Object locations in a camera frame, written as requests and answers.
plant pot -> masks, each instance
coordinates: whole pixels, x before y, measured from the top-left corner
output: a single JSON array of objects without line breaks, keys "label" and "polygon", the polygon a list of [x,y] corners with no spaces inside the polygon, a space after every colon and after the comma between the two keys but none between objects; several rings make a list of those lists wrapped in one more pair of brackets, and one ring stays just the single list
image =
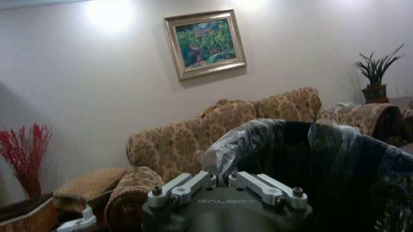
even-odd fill
[{"label": "plant pot", "polygon": [[363,97],[366,99],[366,104],[369,103],[387,103],[386,85],[367,86],[361,90]]}]

plastic bag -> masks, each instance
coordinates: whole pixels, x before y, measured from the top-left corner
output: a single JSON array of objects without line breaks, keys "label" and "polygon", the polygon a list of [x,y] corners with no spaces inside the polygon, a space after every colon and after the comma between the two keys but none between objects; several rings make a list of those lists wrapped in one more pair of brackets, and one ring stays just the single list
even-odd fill
[{"label": "plastic bag", "polygon": [[247,171],[302,187],[313,230],[413,229],[413,156],[357,128],[251,120],[211,145],[203,161],[219,185]]}]

vase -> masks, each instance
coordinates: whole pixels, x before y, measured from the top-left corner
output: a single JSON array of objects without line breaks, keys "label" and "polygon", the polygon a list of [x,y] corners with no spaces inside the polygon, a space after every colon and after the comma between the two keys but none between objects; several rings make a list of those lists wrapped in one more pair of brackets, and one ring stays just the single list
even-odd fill
[{"label": "vase", "polygon": [[39,198],[41,196],[41,186],[37,174],[16,174],[16,177],[24,189],[25,196],[29,199]]},{"label": "vase", "polygon": [[363,97],[366,99],[366,104],[369,103],[387,103],[387,94],[386,94],[386,84],[378,86],[367,86],[361,90]]}]

framed painting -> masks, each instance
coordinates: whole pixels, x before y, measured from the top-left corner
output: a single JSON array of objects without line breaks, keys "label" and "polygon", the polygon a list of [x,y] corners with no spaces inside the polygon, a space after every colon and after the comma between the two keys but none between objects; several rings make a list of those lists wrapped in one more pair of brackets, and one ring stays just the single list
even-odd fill
[{"label": "framed painting", "polygon": [[179,80],[246,66],[234,10],[166,18]]}]

patterned upholstery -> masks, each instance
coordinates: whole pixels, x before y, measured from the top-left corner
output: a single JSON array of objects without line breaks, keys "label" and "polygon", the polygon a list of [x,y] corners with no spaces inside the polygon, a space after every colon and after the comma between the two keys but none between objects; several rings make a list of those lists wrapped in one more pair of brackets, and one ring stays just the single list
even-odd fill
[{"label": "patterned upholstery", "polygon": [[362,134],[373,136],[375,125],[385,111],[393,110],[399,115],[398,108],[390,104],[366,104],[345,107],[323,108],[318,114],[317,123],[337,123],[358,127]]},{"label": "patterned upholstery", "polygon": [[246,101],[220,100],[212,108],[202,113],[200,118],[207,127],[212,142],[232,128],[256,118],[254,105]]},{"label": "patterned upholstery", "polygon": [[212,144],[200,118],[176,122],[131,136],[127,155],[134,166],[147,166],[170,181],[200,170],[198,154]]},{"label": "patterned upholstery", "polygon": [[255,102],[256,117],[314,122],[321,108],[317,89],[305,87]]},{"label": "patterned upholstery", "polygon": [[147,201],[150,190],[163,184],[159,174],[151,168],[140,166],[128,169],[113,189],[104,210],[111,231],[127,231],[139,226],[142,212],[140,207],[135,205],[142,205]]},{"label": "patterned upholstery", "polygon": [[57,188],[53,191],[56,209],[81,213],[85,208],[85,202],[93,207],[92,199],[103,192],[115,188],[127,169],[99,169]]}]

